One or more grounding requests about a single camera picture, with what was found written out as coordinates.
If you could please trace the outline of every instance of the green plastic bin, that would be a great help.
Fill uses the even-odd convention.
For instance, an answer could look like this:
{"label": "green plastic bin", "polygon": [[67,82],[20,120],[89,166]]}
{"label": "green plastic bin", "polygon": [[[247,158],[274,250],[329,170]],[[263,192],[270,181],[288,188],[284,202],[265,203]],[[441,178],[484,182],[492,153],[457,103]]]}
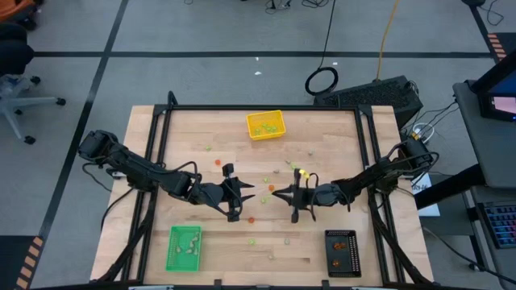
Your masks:
{"label": "green plastic bin", "polygon": [[[197,249],[197,254],[187,254],[190,249],[190,242],[198,234],[199,240],[193,242],[193,251]],[[167,256],[166,271],[193,272],[199,271],[199,261],[201,259],[202,232],[200,226],[173,226],[170,229],[169,254]]]}

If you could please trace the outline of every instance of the wooden tabletop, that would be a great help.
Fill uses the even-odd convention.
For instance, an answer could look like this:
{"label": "wooden tabletop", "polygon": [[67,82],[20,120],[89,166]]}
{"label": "wooden tabletop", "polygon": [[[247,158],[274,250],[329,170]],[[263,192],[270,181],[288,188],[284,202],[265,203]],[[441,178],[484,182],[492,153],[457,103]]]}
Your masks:
{"label": "wooden tabletop", "polygon": [[[202,174],[202,182],[219,184],[223,180],[222,169],[214,161],[233,163],[234,176],[255,185],[255,188],[243,189],[243,196],[256,194],[256,197],[244,203],[240,222],[228,223],[216,210],[180,202],[160,189],[144,283],[203,285],[221,279],[225,285],[318,286],[321,280],[330,280],[332,286],[381,285],[365,191],[352,203],[350,213],[340,205],[316,207],[316,222],[307,212],[301,212],[299,223],[292,224],[291,208],[272,197],[268,190],[270,184],[282,189],[292,183],[293,170],[285,163],[287,159],[308,172],[317,172],[320,184],[361,172],[363,166],[354,114],[346,111],[284,111],[287,133],[283,137],[251,141],[245,121],[245,115],[250,113],[255,111],[173,111],[164,157],[167,168],[194,160]],[[399,143],[393,109],[373,107],[373,117],[381,153],[385,155]],[[152,106],[133,107],[124,144],[137,154],[144,155],[151,119]],[[158,132],[161,132],[162,119]],[[363,124],[369,159],[373,162],[365,118]],[[154,161],[158,144],[159,136],[153,151]],[[206,151],[206,146],[211,146],[211,151]],[[314,151],[313,155],[308,154],[310,150]],[[280,170],[280,173],[273,173],[274,170]],[[407,181],[400,180],[400,186],[411,190]],[[110,202],[127,189],[124,179],[115,181]],[[108,215],[92,279],[101,276],[126,246],[135,196],[125,198]],[[262,197],[267,199],[265,204],[261,203]],[[414,198],[395,191],[390,200],[400,246],[419,271],[432,280]],[[248,223],[249,217],[256,221]],[[200,271],[166,272],[170,228],[184,225],[202,227]],[[356,231],[361,278],[328,278],[324,230]],[[256,245],[249,245],[250,238],[255,239]],[[286,238],[290,240],[289,245],[284,243]],[[391,250],[386,244],[385,252],[390,279],[395,280]],[[139,254],[138,248],[133,261],[139,260]],[[135,270],[136,267],[131,269],[133,278]]]}

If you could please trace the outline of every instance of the yellow plastic bin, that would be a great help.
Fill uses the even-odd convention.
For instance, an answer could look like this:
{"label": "yellow plastic bin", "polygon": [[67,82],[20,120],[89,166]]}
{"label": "yellow plastic bin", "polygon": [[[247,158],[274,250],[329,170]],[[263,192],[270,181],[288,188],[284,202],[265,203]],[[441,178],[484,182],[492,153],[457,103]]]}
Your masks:
{"label": "yellow plastic bin", "polygon": [[255,141],[278,138],[287,131],[283,113],[280,110],[249,114],[246,119],[249,137]]}

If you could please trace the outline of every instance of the white cable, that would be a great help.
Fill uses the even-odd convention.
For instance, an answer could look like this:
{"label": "white cable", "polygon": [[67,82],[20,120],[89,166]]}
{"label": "white cable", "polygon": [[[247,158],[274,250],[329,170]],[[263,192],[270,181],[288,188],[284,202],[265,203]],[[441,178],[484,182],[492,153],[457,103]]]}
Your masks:
{"label": "white cable", "polygon": [[418,126],[422,125],[422,128],[424,128],[425,126],[430,126],[431,129],[432,129],[432,132],[430,133],[430,136],[428,136],[425,141],[423,141],[424,144],[426,144],[430,138],[432,138],[432,136],[434,135],[435,133],[435,128],[434,128],[434,125],[430,124],[430,123],[424,123],[424,122],[420,122],[420,123],[417,123],[417,124],[414,124],[414,126],[412,127],[412,131],[416,134],[416,135],[419,135],[419,133],[421,133],[421,129],[418,129]]}

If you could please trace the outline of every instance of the computer monitor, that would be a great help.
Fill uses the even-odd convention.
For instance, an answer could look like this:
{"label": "computer monitor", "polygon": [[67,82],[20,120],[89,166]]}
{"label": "computer monitor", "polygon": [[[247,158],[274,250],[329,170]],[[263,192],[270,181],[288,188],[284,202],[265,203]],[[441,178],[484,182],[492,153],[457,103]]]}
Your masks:
{"label": "computer monitor", "polygon": [[516,52],[510,53],[475,82],[481,115],[516,122]]}

